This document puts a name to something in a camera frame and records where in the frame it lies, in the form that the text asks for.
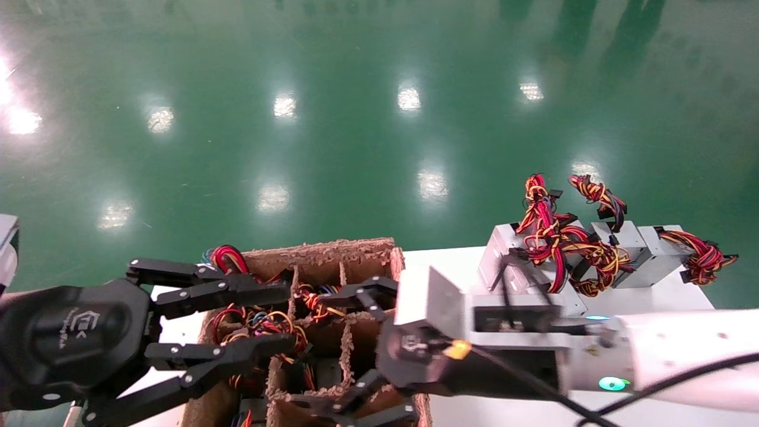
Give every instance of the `white robotic arm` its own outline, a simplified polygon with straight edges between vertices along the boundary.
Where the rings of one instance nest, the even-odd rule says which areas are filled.
[[[558,296],[551,298],[560,301]],[[510,299],[517,313],[545,305],[535,295]],[[521,359],[521,367],[555,384],[564,396],[571,390],[645,391],[695,368],[759,353],[759,334],[752,328],[759,321],[759,310],[626,315],[589,324],[587,320],[558,318],[548,331],[523,331],[518,318],[516,327],[503,321],[501,295],[462,294],[433,268],[402,273],[397,307],[395,325],[404,330],[436,330],[512,362],[519,359],[514,355],[532,352],[535,357]],[[546,352],[555,355],[556,366],[550,370],[546,370]],[[542,365],[531,361],[539,358]],[[488,371],[492,372],[492,367],[483,367],[484,375]],[[470,387],[455,394],[534,398],[526,387],[524,396],[514,394],[513,388],[498,395],[493,387],[482,391]],[[700,375],[650,398],[759,412],[759,362]]]
[[[635,390],[713,362],[759,352],[759,310],[620,316]],[[759,363],[722,369],[677,384],[654,399],[759,412]]]

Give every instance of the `silver metal casing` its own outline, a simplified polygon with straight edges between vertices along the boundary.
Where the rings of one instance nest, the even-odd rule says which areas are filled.
[[[665,230],[682,231],[680,226],[661,227]],[[623,277],[617,283],[617,288],[651,287],[680,267],[692,254],[690,249],[660,239],[654,226],[638,227],[638,232],[651,256],[640,262],[633,273]]]
[[[643,237],[638,232],[638,228],[632,221],[625,221],[622,223],[622,228],[618,232],[612,232],[611,229],[609,229],[609,224],[604,222],[591,223],[591,228],[603,243],[610,244],[610,239],[614,237],[616,239],[616,246],[625,249],[628,254],[630,254],[630,259],[637,264],[643,264],[651,256],[651,251],[648,248],[648,245],[646,245]],[[630,273],[620,272],[612,284],[612,287],[629,288],[634,287],[632,286],[634,284],[638,284],[635,282],[626,282],[622,285],[625,277],[629,274]]]

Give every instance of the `black wire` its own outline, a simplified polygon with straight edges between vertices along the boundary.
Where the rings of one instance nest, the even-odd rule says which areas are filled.
[[[479,356],[484,357],[491,363],[499,366],[501,369],[509,373],[512,377],[525,383],[533,391],[536,391],[537,393],[544,396],[545,398],[555,400],[559,402],[560,404],[566,406],[570,410],[575,411],[581,416],[584,416],[586,419],[589,419],[590,421],[595,422],[596,424],[601,425],[603,427],[619,427],[617,424],[614,424],[613,422],[610,422],[609,420],[604,419],[602,416],[589,410],[585,406],[582,406],[581,404],[569,399],[566,396],[562,396],[558,391],[554,390],[551,386],[541,381],[539,378],[535,377],[531,373],[525,371],[524,369],[518,366],[513,366],[510,363],[508,363],[506,360],[499,359],[495,357],[493,354],[487,352],[486,350],[478,346],[472,346],[471,351],[473,353],[476,353]]]
[[[616,197],[611,191],[606,190],[609,193],[609,199],[612,202],[612,213],[614,214],[614,229],[613,232],[619,232],[622,229],[622,224],[625,222],[625,213],[622,211],[622,205],[619,204]]]
[[[501,283],[501,292],[503,295],[503,318],[509,323],[509,327],[511,329],[514,329],[514,313],[512,312],[512,304],[511,300],[509,299],[509,288],[506,286],[506,280],[504,279],[504,274],[508,266],[509,263],[506,261],[503,255],[500,255],[498,257],[498,274],[496,275],[496,279],[493,282],[493,287],[495,288],[498,286],[498,282]]]
[[[733,368],[738,365],[745,365],[746,363],[753,363],[753,362],[759,362],[759,353],[752,353],[752,354],[747,354],[743,356],[732,357],[730,359],[725,359],[725,360],[720,360],[719,362],[710,363],[709,365],[699,366],[698,368],[691,369],[690,371],[685,371],[679,375],[675,375],[674,377],[667,378],[666,380],[653,383],[652,385],[649,385],[643,390],[636,391],[635,393],[625,397],[624,399],[620,399],[609,406],[605,406],[604,408],[601,408],[595,413],[598,416],[604,416],[607,413],[620,410],[621,408],[628,406],[632,403],[635,403],[639,401],[640,399],[649,397],[651,394],[659,393],[660,391],[666,388],[680,384],[684,381],[688,381],[693,378],[700,377],[702,375],[710,374],[711,372],[719,371],[721,369]],[[577,427],[582,427],[583,425],[589,422],[598,423],[596,419],[592,419],[586,416],[585,419],[582,419],[575,425]]]

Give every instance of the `red wire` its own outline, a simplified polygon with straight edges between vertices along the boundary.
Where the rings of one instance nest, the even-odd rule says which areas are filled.
[[[235,313],[237,315],[240,315],[240,317],[242,317],[242,310],[238,310],[236,308],[226,308],[224,310],[221,310],[213,318],[213,322],[211,323],[212,328],[213,328],[212,329],[213,330],[213,336],[212,336],[212,338],[213,338],[213,342],[215,344],[217,344],[217,345],[221,343],[221,340],[219,339],[219,324],[221,323],[221,321],[224,318],[224,316],[226,316],[228,314],[231,314],[231,313]]]

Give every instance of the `bundled cables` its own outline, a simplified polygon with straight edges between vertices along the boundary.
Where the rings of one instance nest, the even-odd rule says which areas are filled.
[[[311,312],[313,321],[319,323],[333,315],[341,318],[345,317],[345,313],[335,308],[327,307],[320,301],[321,295],[331,295],[337,293],[339,290],[339,286],[322,285],[314,289],[313,286],[308,283],[301,283],[298,285],[298,291],[295,298],[303,300],[303,303]]]
[[[693,250],[693,255],[685,262],[685,269],[688,281],[699,286],[710,285],[716,279],[717,271],[738,259],[738,255],[723,255],[716,243],[701,240],[689,232],[662,230],[658,233],[661,239]]]
[[[576,268],[569,278],[572,286],[585,296],[598,296],[614,284],[620,272],[631,273],[635,270],[635,265],[626,250],[603,242],[567,242],[562,245],[562,250],[567,254],[581,255],[590,266],[596,269],[595,279],[582,280],[578,277],[584,273],[581,268]]]
[[[600,201],[599,216],[612,216],[615,218],[614,227],[622,227],[627,207],[605,185],[592,182],[590,176],[572,176],[569,181],[589,201]],[[571,267],[567,255],[577,254],[585,259],[586,268],[575,269],[570,283],[586,296],[597,296],[614,283],[620,272],[635,269],[625,250],[599,242],[597,236],[592,236],[585,229],[569,225],[577,219],[576,216],[556,213],[556,199],[561,192],[547,190],[541,174],[530,176],[524,189],[527,210],[515,232],[527,233],[524,245],[533,264],[537,266],[551,260],[556,265],[556,278],[548,289],[549,293],[561,291],[569,276]],[[596,270],[597,277],[582,279],[590,267]]]
[[[556,265],[556,277],[548,293],[557,293],[561,291],[567,277],[566,258],[559,247],[559,221],[568,220],[570,215],[555,214],[555,201],[561,193],[548,191],[541,174],[530,176],[524,184],[524,190],[524,198],[528,203],[527,212],[515,231],[519,234],[529,230],[529,234],[524,237],[524,244],[533,264],[541,265],[549,259],[553,260]]]
[[[202,261],[204,264],[217,267],[224,274],[250,273],[242,253],[232,245],[222,245],[207,250],[203,254]]]
[[[221,320],[227,315],[234,315],[241,321],[242,327],[236,331],[226,334],[223,339],[219,340],[219,329]],[[212,322],[214,342],[222,346],[249,337],[260,337],[269,334],[290,334],[295,338],[295,348],[292,354],[280,354],[279,357],[283,362],[289,365],[295,365],[302,359],[309,350],[308,339],[304,329],[296,325],[284,312],[267,311],[264,308],[254,307],[237,307],[230,305],[227,309],[222,310]],[[313,369],[310,365],[303,363],[304,380],[310,390],[316,390],[314,382]],[[265,369],[256,367],[250,375],[234,375],[229,379],[229,385],[235,389],[255,389],[263,386],[263,374]]]
[[[598,208],[598,218],[605,220],[606,218],[613,217],[614,224],[609,227],[612,232],[619,232],[622,229],[622,224],[625,222],[625,214],[627,213],[627,205],[613,195],[605,184],[592,182],[590,175],[572,175],[569,177],[569,184],[575,187],[589,202],[601,203],[601,206]]]

